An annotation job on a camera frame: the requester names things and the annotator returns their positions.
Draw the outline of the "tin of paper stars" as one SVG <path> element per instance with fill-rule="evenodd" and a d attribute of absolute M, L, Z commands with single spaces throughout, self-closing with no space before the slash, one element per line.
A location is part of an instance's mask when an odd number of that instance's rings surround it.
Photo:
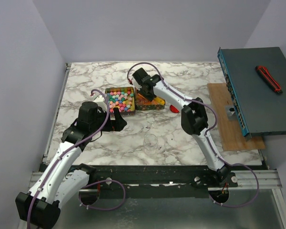
<path fill-rule="evenodd" d="M 110 115 L 114 115 L 114 108 L 118 108 L 121 115 L 135 115 L 135 93 L 134 88 L 114 87 L 105 89 L 109 96 Z"/>

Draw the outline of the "tin of gummy candies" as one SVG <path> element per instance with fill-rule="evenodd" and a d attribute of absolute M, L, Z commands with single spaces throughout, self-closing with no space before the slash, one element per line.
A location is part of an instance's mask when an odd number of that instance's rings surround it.
<path fill-rule="evenodd" d="M 165 108 L 165 100 L 160 97 L 156 97 L 152 101 L 149 101 L 139 94 L 138 90 L 136 90 L 135 108 L 137 110 L 161 110 Z"/>

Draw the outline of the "yellow plastic scoop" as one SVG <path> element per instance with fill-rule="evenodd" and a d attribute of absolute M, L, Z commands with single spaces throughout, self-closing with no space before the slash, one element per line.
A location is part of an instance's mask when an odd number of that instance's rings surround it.
<path fill-rule="evenodd" d="M 141 94 L 136 94 L 135 100 L 138 105 L 165 105 L 165 100 L 159 97 L 156 97 L 150 101 L 143 97 Z"/>

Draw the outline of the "clear glass jar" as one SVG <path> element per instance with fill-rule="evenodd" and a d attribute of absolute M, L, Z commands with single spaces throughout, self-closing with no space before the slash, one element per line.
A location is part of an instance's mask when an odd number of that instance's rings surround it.
<path fill-rule="evenodd" d="M 154 155 L 158 151 L 158 138 L 154 134 L 147 134 L 143 140 L 143 149 L 148 156 Z"/>

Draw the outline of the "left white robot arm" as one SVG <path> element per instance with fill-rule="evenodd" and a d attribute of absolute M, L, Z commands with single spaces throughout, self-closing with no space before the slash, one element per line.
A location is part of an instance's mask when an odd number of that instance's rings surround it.
<path fill-rule="evenodd" d="M 95 102 L 82 103 L 78 117 L 63 132 L 55 157 L 29 191 L 19 193 L 15 199 L 19 217 L 27 222 L 27 228 L 32 225 L 53 228 L 61 208 L 81 188 L 94 186 L 96 195 L 100 195 L 103 181 L 96 177 L 94 167 L 81 164 L 68 179 L 65 176 L 96 134 L 122 131 L 126 125 L 119 108 L 101 108 Z"/>

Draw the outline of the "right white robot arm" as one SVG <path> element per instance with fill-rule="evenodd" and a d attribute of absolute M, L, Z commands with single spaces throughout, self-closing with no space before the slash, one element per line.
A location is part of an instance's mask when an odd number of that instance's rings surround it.
<path fill-rule="evenodd" d="M 161 97 L 181 113 L 181 127 L 191 135 L 203 153 L 208 168 L 212 171 L 210 182 L 220 187 L 227 181 L 230 170 L 220 155 L 208 127 L 208 116 L 203 101 L 180 93 L 164 79 L 155 74 L 150 76 L 143 68 L 132 74 L 132 83 L 138 92 L 148 100 Z"/>

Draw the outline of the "red jar lid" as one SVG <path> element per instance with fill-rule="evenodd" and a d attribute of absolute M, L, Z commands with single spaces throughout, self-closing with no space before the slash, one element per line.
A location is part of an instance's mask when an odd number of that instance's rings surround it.
<path fill-rule="evenodd" d="M 170 105 L 170 111 L 171 111 L 172 113 L 175 113 L 175 114 L 180 113 L 180 111 L 179 111 L 176 107 L 174 107 L 173 105 Z"/>

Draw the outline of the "wooden board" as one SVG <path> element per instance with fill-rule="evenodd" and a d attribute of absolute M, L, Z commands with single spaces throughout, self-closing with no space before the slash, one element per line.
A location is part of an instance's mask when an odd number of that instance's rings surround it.
<path fill-rule="evenodd" d="M 233 105 L 232 99 L 225 83 L 209 83 L 207 85 L 210 100 L 218 115 L 218 130 L 224 151 L 259 150 L 266 146 L 262 137 L 246 139 L 241 131 L 241 126 L 236 121 L 229 121 L 225 106 Z"/>

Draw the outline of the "dark grey metal box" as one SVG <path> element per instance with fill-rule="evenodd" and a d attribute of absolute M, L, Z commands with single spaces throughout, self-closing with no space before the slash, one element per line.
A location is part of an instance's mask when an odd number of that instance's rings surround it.
<path fill-rule="evenodd" d="M 244 137 L 286 135 L 286 58 L 279 47 L 219 49 L 217 53 Z M 283 93 L 255 71 L 265 66 Z"/>

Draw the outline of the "black mounting rail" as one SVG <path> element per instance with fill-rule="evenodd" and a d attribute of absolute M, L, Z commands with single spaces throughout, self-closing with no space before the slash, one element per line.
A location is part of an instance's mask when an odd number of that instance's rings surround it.
<path fill-rule="evenodd" d="M 224 178 L 207 166 L 71 166 L 91 172 L 89 182 L 116 180 L 120 184 L 102 184 L 101 199 L 127 198 L 207 198 L 208 189 L 221 190 L 237 187 L 235 173 L 226 170 Z"/>

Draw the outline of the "small metal bracket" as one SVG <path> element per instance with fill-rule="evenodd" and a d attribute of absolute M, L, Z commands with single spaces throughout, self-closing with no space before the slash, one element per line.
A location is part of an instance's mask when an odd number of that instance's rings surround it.
<path fill-rule="evenodd" d="M 235 108 L 233 105 L 225 106 L 225 111 L 226 111 L 227 118 L 229 121 L 236 121 L 237 120 L 237 115 L 236 115 Z"/>

